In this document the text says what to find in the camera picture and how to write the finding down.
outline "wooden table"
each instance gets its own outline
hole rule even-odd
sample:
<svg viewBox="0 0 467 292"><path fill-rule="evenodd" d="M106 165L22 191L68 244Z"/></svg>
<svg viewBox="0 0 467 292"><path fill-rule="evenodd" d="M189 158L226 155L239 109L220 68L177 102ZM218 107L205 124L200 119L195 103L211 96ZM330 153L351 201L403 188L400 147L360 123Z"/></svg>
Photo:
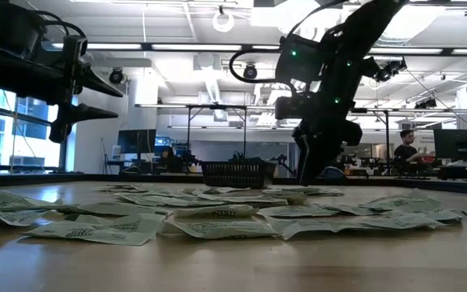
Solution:
<svg viewBox="0 0 467 292"><path fill-rule="evenodd" d="M6 190L48 201L93 203L112 200L92 191L104 184L73 182ZM174 190L192 187L159 185ZM408 191L339 188L346 196L317 200L360 204ZM467 212L467 195L431 194L445 206ZM19 233L27 229L0 225L0 292L467 291L467 221L437 230L342 232L289 241L158 236L142 247L21 237Z"/></svg>

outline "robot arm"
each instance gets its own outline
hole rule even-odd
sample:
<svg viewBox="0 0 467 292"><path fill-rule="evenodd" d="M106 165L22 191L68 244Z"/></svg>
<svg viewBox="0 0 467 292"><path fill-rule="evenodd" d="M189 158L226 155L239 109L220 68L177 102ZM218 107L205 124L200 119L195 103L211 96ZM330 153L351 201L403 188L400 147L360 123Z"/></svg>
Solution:
<svg viewBox="0 0 467 292"><path fill-rule="evenodd" d="M41 15L57 20L45 20ZM50 25L65 28L62 51L48 51L42 46ZM68 35L67 28L79 35ZM58 116L49 136L53 142L65 140L76 122L118 116L85 104L71 104L73 95L81 93L83 87L122 97L91 71L84 61L87 47L88 40L75 25L46 11L29 11L0 1L0 89L15 92L17 97L33 97L48 105L58 105Z"/></svg>
<svg viewBox="0 0 467 292"><path fill-rule="evenodd" d="M311 14L342 2L333 1ZM362 77L385 81L394 75L395 70L405 67L400 62L393 67L380 68L373 58L365 57L407 2L368 2L343 24L327 30L320 42L293 35L293 30L281 39L281 56L276 65L275 79L271 81L288 84L292 97L277 99L275 115L277 119L302 119L293 131L293 138L300 149L297 178L302 185L308 185L343 152L343 142L349 146L359 144L362 130L358 124L347 121L346 116L354 107L353 98ZM292 79L306 83L306 91L297 93L291 84ZM312 82L320 82L318 92L309 92Z"/></svg>

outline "basket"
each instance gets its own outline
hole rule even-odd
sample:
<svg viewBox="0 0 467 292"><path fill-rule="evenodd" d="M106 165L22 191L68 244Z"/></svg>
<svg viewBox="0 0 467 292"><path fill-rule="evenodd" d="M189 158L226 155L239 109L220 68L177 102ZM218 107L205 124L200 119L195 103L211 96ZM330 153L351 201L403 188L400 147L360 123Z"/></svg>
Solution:
<svg viewBox="0 0 467 292"><path fill-rule="evenodd" d="M207 186L262 189L272 184L276 165L265 161L202 161L201 167Z"/></svg>

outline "man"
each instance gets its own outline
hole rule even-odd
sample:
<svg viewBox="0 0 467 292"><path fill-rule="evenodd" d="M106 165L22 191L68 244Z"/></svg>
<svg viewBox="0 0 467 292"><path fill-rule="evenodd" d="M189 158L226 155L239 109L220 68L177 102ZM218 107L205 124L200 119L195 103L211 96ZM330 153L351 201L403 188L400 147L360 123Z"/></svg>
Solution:
<svg viewBox="0 0 467 292"><path fill-rule="evenodd" d="M414 140L413 131L403 130L401 131L400 136L403 140L403 144L396 148L394 151L394 157L406 162L420 161L423 154L418 153L414 147L410 146Z"/></svg>

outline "security camera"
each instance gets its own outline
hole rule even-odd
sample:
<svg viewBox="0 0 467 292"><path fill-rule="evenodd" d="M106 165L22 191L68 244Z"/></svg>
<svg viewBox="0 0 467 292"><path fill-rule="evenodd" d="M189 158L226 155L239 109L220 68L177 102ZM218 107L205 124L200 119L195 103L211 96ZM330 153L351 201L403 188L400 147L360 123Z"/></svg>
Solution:
<svg viewBox="0 0 467 292"><path fill-rule="evenodd" d="M125 79L125 76L122 73L122 71L123 71L122 68L119 68L119 67L113 68L113 72L109 74L109 82L111 84L121 84Z"/></svg>
<svg viewBox="0 0 467 292"><path fill-rule="evenodd" d="M255 78L257 78L257 69L255 68L255 64L247 64L246 68L244 69L243 76L246 79L255 79Z"/></svg>

